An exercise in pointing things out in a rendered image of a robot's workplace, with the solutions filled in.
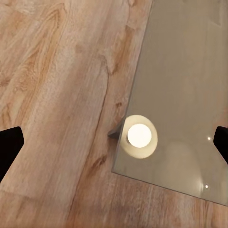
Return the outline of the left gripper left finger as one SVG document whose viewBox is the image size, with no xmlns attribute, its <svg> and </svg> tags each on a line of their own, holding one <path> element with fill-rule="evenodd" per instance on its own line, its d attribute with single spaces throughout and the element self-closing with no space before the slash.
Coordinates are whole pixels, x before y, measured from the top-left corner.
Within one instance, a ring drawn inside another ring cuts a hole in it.
<svg viewBox="0 0 228 228">
<path fill-rule="evenodd" d="M 21 127 L 0 132 L 0 183 L 24 145 Z"/>
</svg>

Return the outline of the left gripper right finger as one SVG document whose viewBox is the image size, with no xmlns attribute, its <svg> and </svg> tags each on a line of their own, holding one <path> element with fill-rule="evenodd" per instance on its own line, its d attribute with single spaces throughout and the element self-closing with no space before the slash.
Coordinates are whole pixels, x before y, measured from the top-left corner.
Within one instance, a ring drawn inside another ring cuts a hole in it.
<svg viewBox="0 0 228 228">
<path fill-rule="evenodd" d="M 228 128 L 218 126 L 215 131 L 213 143 L 228 163 Z"/>
</svg>

